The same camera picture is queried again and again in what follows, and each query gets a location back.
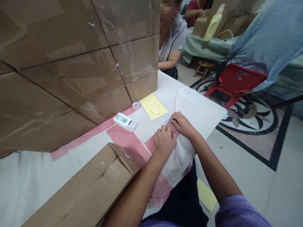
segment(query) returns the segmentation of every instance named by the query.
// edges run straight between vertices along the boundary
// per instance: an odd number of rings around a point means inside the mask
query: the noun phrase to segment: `cardboard box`
[[[95,227],[139,170],[125,148],[109,143],[22,226]]]
[[[9,154],[11,154],[13,152],[14,152],[14,150],[12,150],[12,149],[0,148],[0,159],[8,156]]]
[[[158,71],[126,85],[127,92],[132,102],[148,96],[158,88]]]
[[[77,112],[71,111],[12,140],[2,141],[0,147],[53,152],[96,126]]]
[[[16,72],[0,76],[0,103],[0,143],[72,110]]]
[[[0,58],[17,69],[108,46],[89,0],[0,3]]]
[[[0,59],[0,76],[3,74],[11,73],[13,71],[14,69],[10,65],[6,64]]]
[[[216,0],[208,13],[207,21],[202,30],[201,37],[204,37],[212,17],[216,14],[221,4],[225,4],[225,6],[221,22],[219,23],[214,37],[217,37],[219,33],[224,31],[222,30],[222,27],[228,18],[231,18],[233,15],[240,16],[247,13],[254,13],[264,1],[265,0]]]
[[[101,124],[132,105],[125,87],[117,88],[76,109],[93,122]]]
[[[160,0],[92,0],[110,46],[159,34]]]
[[[221,32],[230,30],[233,33],[233,36],[240,36],[242,35],[246,29],[250,26],[253,20],[256,18],[257,14],[251,14],[244,16],[232,16],[228,18],[221,29]],[[221,39],[228,39],[231,38],[230,32],[224,32],[218,36]]]
[[[109,48],[27,68],[21,73],[75,109],[124,87]]]
[[[125,85],[158,70],[159,35],[110,47]]]
[[[203,29],[205,28],[205,23],[207,21],[207,17],[199,17],[193,28],[193,35],[201,36]]]

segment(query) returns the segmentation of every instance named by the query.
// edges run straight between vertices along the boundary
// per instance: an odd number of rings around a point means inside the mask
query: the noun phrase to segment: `packing tape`
[[[134,109],[139,109],[140,103],[134,102],[134,103],[132,104],[132,106],[133,106]]]

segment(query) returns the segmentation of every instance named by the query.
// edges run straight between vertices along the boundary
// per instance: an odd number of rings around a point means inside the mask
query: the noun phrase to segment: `small paper scrap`
[[[214,193],[198,178],[198,195],[199,200],[206,207],[206,209],[211,213],[215,207],[217,199]]]
[[[150,95],[141,99],[139,102],[151,121],[156,120],[168,113],[167,109],[154,95],[154,93],[151,93]]]

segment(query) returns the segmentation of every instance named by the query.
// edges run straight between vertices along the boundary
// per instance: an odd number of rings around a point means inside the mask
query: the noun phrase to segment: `dark pants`
[[[196,163],[193,160],[190,172],[170,192],[162,209],[142,222],[154,219],[170,221],[179,226],[206,226],[208,217],[199,204],[197,179]]]
[[[178,70],[176,68],[166,70],[164,73],[174,78],[175,80],[178,80]]]

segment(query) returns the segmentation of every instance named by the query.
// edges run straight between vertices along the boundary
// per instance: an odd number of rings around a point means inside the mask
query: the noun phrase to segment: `purple shirt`
[[[242,195],[232,195],[224,198],[219,211],[216,213],[215,222],[216,227],[271,226],[271,224],[256,211]],[[143,222],[140,227],[176,227],[176,225],[171,222],[149,220]]]

